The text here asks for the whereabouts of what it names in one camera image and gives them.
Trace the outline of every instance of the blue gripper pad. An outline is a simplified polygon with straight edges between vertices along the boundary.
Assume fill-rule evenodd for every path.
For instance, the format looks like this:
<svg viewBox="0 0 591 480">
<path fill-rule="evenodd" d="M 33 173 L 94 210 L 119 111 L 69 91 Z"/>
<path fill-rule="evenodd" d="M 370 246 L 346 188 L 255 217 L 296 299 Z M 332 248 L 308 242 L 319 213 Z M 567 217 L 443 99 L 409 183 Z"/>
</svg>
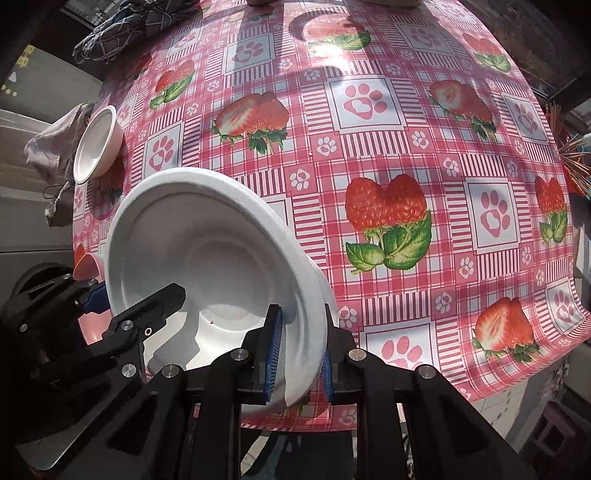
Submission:
<svg viewBox="0 0 591 480">
<path fill-rule="evenodd" d="M 267 363 L 265 364 L 265 396 L 267 401 L 271 400 L 271 394 L 275 388 L 277 377 L 277 364 L 279 362 L 279 350 L 281 348 L 281 335 L 283 333 L 283 310 L 279 309 L 273 324 L 273 337 Z"/>
<path fill-rule="evenodd" d="M 103 285 L 94 290 L 82 307 L 86 313 L 103 313 L 109 310 L 111 305 L 109 304 L 109 297 L 107 296 L 107 286 Z"/>
<path fill-rule="evenodd" d="M 328 350 L 324 352 L 322 357 L 322 367 L 320 368 L 320 378 L 322 379 L 322 386 L 324 387 L 324 395 L 328 403 L 332 402 L 333 389 L 332 389 L 332 368 L 330 366 L 330 358 Z"/>
</svg>

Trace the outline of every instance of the pink checkered tablecloth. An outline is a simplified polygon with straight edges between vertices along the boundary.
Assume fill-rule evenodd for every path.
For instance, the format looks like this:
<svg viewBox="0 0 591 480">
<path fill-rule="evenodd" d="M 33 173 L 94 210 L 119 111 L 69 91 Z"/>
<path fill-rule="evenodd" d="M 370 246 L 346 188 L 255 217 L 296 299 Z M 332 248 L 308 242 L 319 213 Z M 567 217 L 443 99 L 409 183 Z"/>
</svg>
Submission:
<svg viewBox="0 0 591 480">
<path fill-rule="evenodd" d="M 334 290 L 342 328 L 384 361 L 435 365 L 470 401 L 590 335 L 572 277 L 557 148 L 519 68 L 456 0 L 204 0 L 202 14 L 119 61 L 95 112 L 125 132 L 76 187 L 74 248 L 106 252 L 142 179 L 177 166 L 247 185 Z M 247 425 L 356 427 L 354 406 Z"/>
</svg>

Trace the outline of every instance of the strawberry print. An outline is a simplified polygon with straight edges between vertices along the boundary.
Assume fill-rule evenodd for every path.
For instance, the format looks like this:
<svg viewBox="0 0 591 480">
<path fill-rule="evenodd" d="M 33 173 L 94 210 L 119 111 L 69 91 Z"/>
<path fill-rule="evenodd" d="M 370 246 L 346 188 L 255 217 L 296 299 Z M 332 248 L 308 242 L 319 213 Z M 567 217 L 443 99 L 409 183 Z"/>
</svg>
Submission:
<svg viewBox="0 0 591 480">
<path fill-rule="evenodd" d="M 176 70 L 164 72 L 154 89 L 159 95 L 150 100 L 150 109 L 157 109 L 162 103 L 172 102 L 183 93 L 195 75 L 195 63 L 184 61 Z"/>
<path fill-rule="evenodd" d="M 168 87 L 170 87 L 174 83 L 174 70 L 169 70 L 164 72 L 162 76 L 159 78 L 158 83 L 156 83 L 156 88 L 154 89 L 157 93 L 165 91 Z"/>
<path fill-rule="evenodd" d="M 182 62 L 180 67 L 178 67 L 174 71 L 174 81 L 179 82 L 180 80 L 184 79 L 186 76 L 191 75 L 191 72 L 195 70 L 195 63 L 193 60 L 186 60 Z"/>
<path fill-rule="evenodd" d="M 230 141 L 231 147 L 246 133 L 250 150 L 273 153 L 273 143 L 283 148 L 289 120 L 289 112 L 274 92 L 251 93 L 224 107 L 214 120 L 211 132 L 220 135 L 222 143 Z"/>
<path fill-rule="evenodd" d="M 394 224 L 418 222 L 425 218 L 427 201 L 417 181 L 402 174 L 390 181 L 387 196 L 391 201 Z"/>
<path fill-rule="evenodd" d="M 431 244 L 431 212 L 421 187 L 407 174 L 392 179 L 385 191 L 371 179 L 353 179 L 345 194 L 345 212 L 367 240 L 345 244 L 353 273 L 382 264 L 391 270 L 407 270 L 425 256 Z"/>
<path fill-rule="evenodd" d="M 378 229 L 389 225 L 389 211 L 386 208 L 386 193 L 371 179 L 353 179 L 345 195 L 347 220 L 358 231 Z"/>
<path fill-rule="evenodd" d="M 484 309 L 474 327 L 472 345 L 487 359 L 510 353 L 514 360 L 529 363 L 540 347 L 518 298 L 503 297 Z"/>
<path fill-rule="evenodd" d="M 503 73 L 511 71 L 511 63 L 509 63 L 507 56 L 488 38 L 475 38 L 469 33 L 464 33 L 462 36 L 474 51 L 476 61 L 481 66 L 497 69 Z"/>
<path fill-rule="evenodd" d="M 495 139 L 492 113 L 472 85 L 457 80 L 440 80 L 431 84 L 430 91 L 429 99 L 441 107 L 446 116 L 453 115 L 456 120 L 465 118 L 483 140 Z"/>
<path fill-rule="evenodd" d="M 342 14 L 314 17 L 306 24 L 306 33 L 310 38 L 308 46 L 316 51 L 331 47 L 360 50 L 371 42 L 371 35 L 362 24 Z"/>
<path fill-rule="evenodd" d="M 542 177 L 536 177 L 534 186 L 538 207 L 540 207 L 547 220 L 546 222 L 540 222 L 542 240 L 547 244 L 551 240 L 559 244 L 566 235 L 568 223 L 562 188 L 554 177 L 548 183 Z"/>
</svg>

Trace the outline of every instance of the white container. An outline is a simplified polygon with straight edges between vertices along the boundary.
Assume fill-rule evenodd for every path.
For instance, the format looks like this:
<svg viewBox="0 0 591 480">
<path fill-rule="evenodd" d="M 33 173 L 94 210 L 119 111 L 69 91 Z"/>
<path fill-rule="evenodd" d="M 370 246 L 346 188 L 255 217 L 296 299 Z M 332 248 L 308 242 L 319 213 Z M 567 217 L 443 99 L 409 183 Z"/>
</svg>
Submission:
<svg viewBox="0 0 591 480">
<path fill-rule="evenodd" d="M 280 411 L 308 392 L 326 349 L 324 302 L 334 317 L 334 297 L 285 223 L 247 187 L 201 168 L 154 174 L 117 210 L 108 251 L 114 314 L 171 282 L 186 289 L 183 308 L 144 342 L 151 372 L 211 364 L 240 347 L 277 303 L 284 330 L 275 390 L 266 406 L 243 411 Z"/>
<path fill-rule="evenodd" d="M 74 157 L 74 180 L 84 183 L 107 173 L 117 158 L 123 129 L 117 121 L 117 110 L 108 105 L 96 114 L 82 135 Z"/>
</svg>

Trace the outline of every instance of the dark patterned cloth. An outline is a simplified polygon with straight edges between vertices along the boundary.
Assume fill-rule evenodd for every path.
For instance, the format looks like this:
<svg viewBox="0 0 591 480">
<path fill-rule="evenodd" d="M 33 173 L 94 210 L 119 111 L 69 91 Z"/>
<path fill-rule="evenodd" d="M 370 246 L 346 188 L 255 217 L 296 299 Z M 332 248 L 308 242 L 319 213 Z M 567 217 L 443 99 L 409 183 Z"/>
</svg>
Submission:
<svg viewBox="0 0 591 480">
<path fill-rule="evenodd" d="M 125 0 L 115 15 L 74 47 L 72 55 L 76 63 L 109 62 L 127 45 L 152 37 L 198 10 L 199 0 Z"/>
</svg>

